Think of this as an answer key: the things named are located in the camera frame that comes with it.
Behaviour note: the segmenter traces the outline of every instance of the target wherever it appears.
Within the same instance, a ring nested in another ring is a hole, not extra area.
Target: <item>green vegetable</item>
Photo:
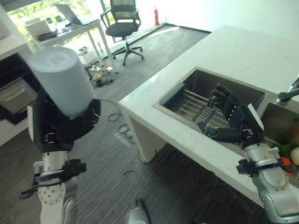
[[[271,148],[273,148],[273,147],[279,148],[279,154],[280,154],[280,156],[284,156],[284,157],[290,158],[290,156],[291,156],[291,150],[292,150],[291,143],[282,144],[282,145],[280,145],[278,143],[273,143],[271,145]]]

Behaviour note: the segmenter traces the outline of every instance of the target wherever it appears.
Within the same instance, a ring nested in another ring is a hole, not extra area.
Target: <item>chrome faucet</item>
[[[276,102],[277,104],[284,106],[292,97],[297,95],[299,95],[299,75],[290,86],[290,89],[288,91],[280,92],[278,94]]]

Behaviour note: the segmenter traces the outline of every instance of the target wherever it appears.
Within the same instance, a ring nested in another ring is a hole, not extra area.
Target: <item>dish rack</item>
[[[203,121],[209,126],[228,127],[222,112],[214,107],[213,98],[207,99],[186,89],[169,108],[194,124]]]

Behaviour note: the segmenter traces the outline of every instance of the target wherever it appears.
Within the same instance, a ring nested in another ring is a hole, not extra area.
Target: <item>sink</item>
[[[296,101],[289,103],[291,103],[289,109],[285,106],[268,103],[262,114],[264,135],[270,147],[273,143],[289,145],[290,148],[299,146],[299,133],[296,136],[296,131],[292,131],[299,127],[299,103]],[[298,171],[290,177],[290,183],[299,187]]]
[[[285,107],[269,103],[261,120],[264,124],[264,134],[268,140],[288,144],[291,142],[291,129],[299,126],[299,114]]]
[[[200,133],[199,121],[210,126],[228,127],[222,112],[213,107],[211,92],[218,83],[227,86],[242,103],[253,105],[264,124],[269,146],[273,143],[290,143],[290,129],[296,125],[299,127],[298,102],[290,100],[286,106],[276,105],[275,93],[199,67],[188,72],[153,106]],[[238,146],[219,143],[244,156]],[[298,180],[290,178],[290,182],[299,187]]]
[[[197,126],[199,121],[206,121],[210,126],[227,127],[228,122],[222,112],[213,107],[212,90],[218,83],[227,86],[241,102],[252,103],[256,109],[265,96],[265,91],[249,84],[194,68],[154,106],[199,132],[201,132]]]

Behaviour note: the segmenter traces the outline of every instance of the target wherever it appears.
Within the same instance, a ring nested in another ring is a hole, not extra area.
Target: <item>black office chair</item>
[[[137,31],[141,20],[138,15],[138,10],[136,9],[135,0],[110,0],[111,9],[105,11],[101,14],[101,20],[106,26],[106,34],[114,37],[121,37],[123,40],[126,40],[125,49],[121,48],[113,54],[113,59],[115,59],[115,55],[124,54],[125,58],[123,59],[122,65],[126,65],[126,59],[129,54],[133,53],[141,56],[141,59],[144,60],[144,56],[142,54],[137,53],[134,50],[139,49],[142,51],[142,47],[129,47],[128,41],[126,39],[127,36],[131,35],[133,32]],[[104,21],[104,16],[109,12],[112,13],[115,23],[107,26]],[[132,22],[121,22],[121,20],[132,20]]]

